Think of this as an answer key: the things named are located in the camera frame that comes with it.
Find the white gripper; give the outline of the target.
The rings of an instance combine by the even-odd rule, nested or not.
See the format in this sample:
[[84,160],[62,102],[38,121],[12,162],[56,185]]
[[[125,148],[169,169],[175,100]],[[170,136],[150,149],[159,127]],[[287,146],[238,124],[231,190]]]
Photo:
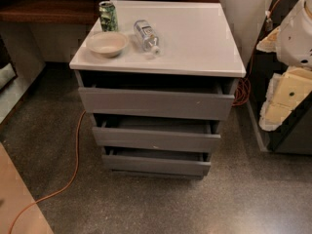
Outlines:
[[276,52],[278,61],[289,66],[283,74],[273,74],[260,110],[258,124],[271,132],[312,92],[312,0],[299,0],[280,27],[260,40],[256,48]]

